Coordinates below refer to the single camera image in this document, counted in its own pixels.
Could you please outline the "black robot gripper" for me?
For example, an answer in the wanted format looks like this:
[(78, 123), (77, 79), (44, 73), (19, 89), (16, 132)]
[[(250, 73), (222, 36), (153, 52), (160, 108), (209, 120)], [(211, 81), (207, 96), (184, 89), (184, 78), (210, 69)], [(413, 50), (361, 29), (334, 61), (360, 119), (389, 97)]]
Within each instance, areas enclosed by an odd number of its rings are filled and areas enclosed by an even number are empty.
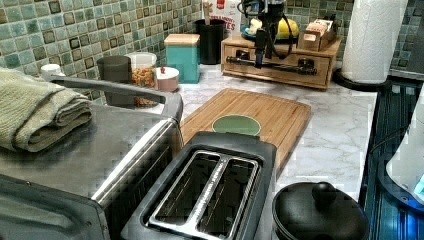
[(268, 59), (271, 59), (275, 52), (275, 36), (284, 15), (284, 7), (285, 0), (260, 0), (258, 18), (262, 21), (262, 29), (256, 32), (254, 63), (258, 69), (262, 67), (264, 51)]

